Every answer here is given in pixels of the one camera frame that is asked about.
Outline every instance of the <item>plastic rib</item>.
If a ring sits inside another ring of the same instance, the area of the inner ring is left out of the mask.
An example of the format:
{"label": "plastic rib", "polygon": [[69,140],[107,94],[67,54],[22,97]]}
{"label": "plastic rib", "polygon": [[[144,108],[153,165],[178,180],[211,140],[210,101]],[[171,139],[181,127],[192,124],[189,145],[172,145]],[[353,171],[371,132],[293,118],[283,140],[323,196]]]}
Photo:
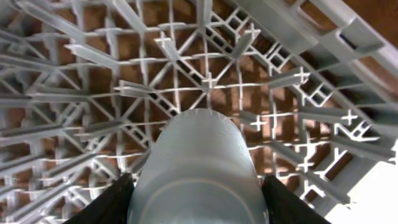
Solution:
{"label": "plastic rib", "polygon": [[261,131],[261,117],[259,115],[247,112],[239,111],[239,122],[247,125],[255,131]]}
{"label": "plastic rib", "polygon": [[62,218],[69,219],[73,216],[72,214],[73,205],[71,202],[66,202],[65,205],[62,207]]}
{"label": "plastic rib", "polygon": [[115,61],[110,55],[103,53],[93,47],[80,44],[69,44],[65,45],[65,47],[70,49],[74,55],[90,60],[106,68],[117,69],[119,67],[118,62]]}
{"label": "plastic rib", "polygon": [[119,176],[118,171],[116,170],[115,166],[113,166],[109,161],[105,158],[96,158],[94,161],[101,170],[106,172],[112,179],[117,179]]}
{"label": "plastic rib", "polygon": [[312,119],[319,122],[351,125],[358,116],[353,115],[350,109],[316,108],[305,106],[299,109],[300,116],[304,119]]}
{"label": "plastic rib", "polygon": [[58,136],[63,127],[50,124],[26,128],[16,128],[0,131],[0,146],[9,146],[12,144],[23,143],[33,139],[49,138]]}
{"label": "plastic rib", "polygon": [[8,197],[8,193],[12,192],[15,189],[12,185],[5,185],[0,187],[0,202]]}
{"label": "plastic rib", "polygon": [[396,124],[375,123],[373,124],[373,127],[380,130],[380,132],[385,134],[386,136],[390,136],[392,138],[396,138],[396,136],[398,136],[398,125]]}
{"label": "plastic rib", "polygon": [[24,108],[31,99],[24,95],[0,95],[0,108]]}
{"label": "plastic rib", "polygon": [[357,142],[340,136],[332,136],[330,139],[332,146],[341,150],[347,150],[349,153],[359,157],[372,159],[375,161],[393,162],[396,158],[396,152],[382,146],[376,146],[365,142]]}
{"label": "plastic rib", "polygon": [[5,177],[7,175],[30,169],[33,165],[38,163],[41,157],[41,155],[25,156],[10,162],[5,162],[0,166],[0,177]]}
{"label": "plastic rib", "polygon": [[121,96],[135,98],[150,98],[149,94],[154,92],[154,90],[148,86],[124,80],[120,80],[119,86],[113,89],[118,90]]}
{"label": "plastic rib", "polygon": [[55,13],[41,8],[40,6],[29,1],[19,1],[18,5],[29,15],[40,19],[46,24],[68,34],[73,39],[84,41],[84,33],[78,27],[68,22],[64,18],[56,15]]}
{"label": "plastic rib", "polygon": [[272,140],[269,144],[272,150],[291,164],[298,166],[304,163],[304,158],[297,154],[293,149],[284,146],[282,143]]}
{"label": "plastic rib", "polygon": [[3,40],[9,44],[21,44],[24,42],[22,37],[3,28],[0,28],[0,40]]}
{"label": "plastic rib", "polygon": [[88,95],[81,90],[66,88],[49,88],[41,86],[30,94],[32,101],[38,103],[84,103],[88,102]]}
{"label": "plastic rib", "polygon": [[101,190],[97,189],[98,178],[95,173],[91,173],[88,178],[88,186],[91,187],[90,189],[90,197],[92,200],[96,199],[101,194]]}
{"label": "plastic rib", "polygon": [[0,64],[15,66],[24,70],[37,72],[53,72],[54,65],[47,61],[35,57],[19,55],[11,52],[0,52]]}
{"label": "plastic rib", "polygon": [[202,79],[201,85],[207,89],[214,88],[217,86],[218,80],[215,78],[212,79]]}
{"label": "plastic rib", "polygon": [[175,48],[175,42],[168,37],[155,39],[155,42],[163,54],[173,63],[180,59],[180,54],[177,48]]}
{"label": "plastic rib", "polygon": [[311,183],[317,186],[318,189],[324,191],[327,196],[331,197],[337,203],[341,203],[343,205],[351,204],[351,198],[341,193],[334,185],[332,185],[329,181],[321,179],[318,175],[314,174],[311,171],[302,172],[299,171],[303,176],[305,176]]}
{"label": "plastic rib", "polygon": [[251,46],[260,32],[261,31],[258,29],[246,30],[232,51],[232,58],[240,58],[240,56],[242,56],[242,54]]}
{"label": "plastic rib", "polygon": [[120,15],[126,20],[126,22],[135,29],[138,33],[142,34],[147,30],[147,27],[139,16],[132,10],[130,5],[125,0],[106,0],[112,1],[113,6],[118,10]]}
{"label": "plastic rib", "polygon": [[84,133],[80,134],[80,140],[87,141],[107,134],[113,134],[119,131],[122,124],[120,121],[107,121],[90,125],[84,128]]}
{"label": "plastic rib", "polygon": [[69,191],[75,196],[75,198],[79,199],[79,201],[83,202],[84,206],[87,206],[91,203],[92,199],[86,192],[82,192],[79,189],[71,188]]}
{"label": "plastic rib", "polygon": [[310,74],[304,72],[303,67],[293,68],[288,72],[270,77],[268,86],[269,88],[283,88],[291,85],[304,84],[309,76]]}
{"label": "plastic rib", "polygon": [[146,160],[148,159],[149,155],[150,155],[150,150],[143,153],[143,155],[141,155],[128,167],[128,170],[133,174],[139,172],[139,170],[142,168],[142,166],[145,164]]}
{"label": "plastic rib", "polygon": [[95,156],[96,155],[92,153],[82,154],[76,158],[63,162],[54,169],[43,172],[43,177],[50,178],[52,181],[67,177],[68,175],[88,166]]}
{"label": "plastic rib", "polygon": [[23,206],[22,208],[6,216],[6,221],[18,222],[31,217],[35,213],[40,212],[40,210],[44,208],[47,203],[57,201],[60,197],[62,197],[63,193],[66,192],[69,187],[70,184],[61,184],[54,187],[53,189],[42,194],[39,198],[37,198],[33,202]]}
{"label": "plastic rib", "polygon": [[211,22],[213,0],[197,1],[197,24],[204,29]]}

